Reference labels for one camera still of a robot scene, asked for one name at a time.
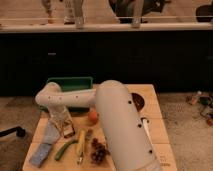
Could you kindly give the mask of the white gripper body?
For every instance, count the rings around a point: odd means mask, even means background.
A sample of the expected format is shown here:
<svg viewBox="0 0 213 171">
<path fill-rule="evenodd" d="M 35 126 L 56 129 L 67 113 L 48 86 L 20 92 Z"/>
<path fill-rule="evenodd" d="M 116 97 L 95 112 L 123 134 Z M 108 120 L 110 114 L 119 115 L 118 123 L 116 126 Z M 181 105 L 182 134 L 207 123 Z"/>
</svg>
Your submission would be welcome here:
<svg viewBox="0 0 213 171">
<path fill-rule="evenodd" d="M 73 126 L 72 117 L 65 106 L 52 106 L 49 108 L 49 112 L 51 122 L 56 126 L 60 133 L 63 134 L 63 128 L 65 126 Z"/>
</svg>

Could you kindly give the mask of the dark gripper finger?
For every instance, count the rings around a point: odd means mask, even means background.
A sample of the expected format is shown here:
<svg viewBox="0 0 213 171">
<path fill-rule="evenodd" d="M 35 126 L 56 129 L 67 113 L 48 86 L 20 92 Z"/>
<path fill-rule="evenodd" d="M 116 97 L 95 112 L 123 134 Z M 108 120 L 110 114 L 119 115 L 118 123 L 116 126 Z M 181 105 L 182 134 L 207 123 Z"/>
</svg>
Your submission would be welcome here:
<svg viewBox="0 0 213 171">
<path fill-rule="evenodd" d="M 65 138 L 69 138 L 69 137 L 72 137 L 74 135 L 75 135 L 75 129 L 74 129 L 73 126 L 68 125 L 68 126 L 65 126 L 63 128 L 63 136 Z"/>
</svg>

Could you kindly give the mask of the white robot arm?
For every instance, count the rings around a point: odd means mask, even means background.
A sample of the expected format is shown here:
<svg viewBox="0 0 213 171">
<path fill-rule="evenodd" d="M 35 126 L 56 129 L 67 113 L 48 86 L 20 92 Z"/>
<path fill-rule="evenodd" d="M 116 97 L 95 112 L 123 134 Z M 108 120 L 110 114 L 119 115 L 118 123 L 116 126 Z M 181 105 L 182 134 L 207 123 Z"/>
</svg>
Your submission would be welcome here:
<svg viewBox="0 0 213 171">
<path fill-rule="evenodd" d="M 57 83 L 48 83 L 35 97 L 36 103 L 53 113 L 57 106 L 94 106 L 116 171 L 162 171 L 152 143 L 128 88 L 107 80 L 96 89 L 57 92 Z"/>
</svg>

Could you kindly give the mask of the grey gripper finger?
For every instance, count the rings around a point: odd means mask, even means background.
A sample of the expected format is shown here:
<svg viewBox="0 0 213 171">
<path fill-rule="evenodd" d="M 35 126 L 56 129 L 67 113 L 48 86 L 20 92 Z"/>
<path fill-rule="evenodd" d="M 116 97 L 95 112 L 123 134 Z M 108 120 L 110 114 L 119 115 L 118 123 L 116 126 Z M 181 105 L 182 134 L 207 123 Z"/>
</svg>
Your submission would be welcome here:
<svg viewBox="0 0 213 171">
<path fill-rule="evenodd" d="M 60 138 L 60 132 L 51 122 L 47 123 L 47 126 L 44 131 L 44 136 L 42 139 L 43 143 L 54 144 Z"/>
</svg>

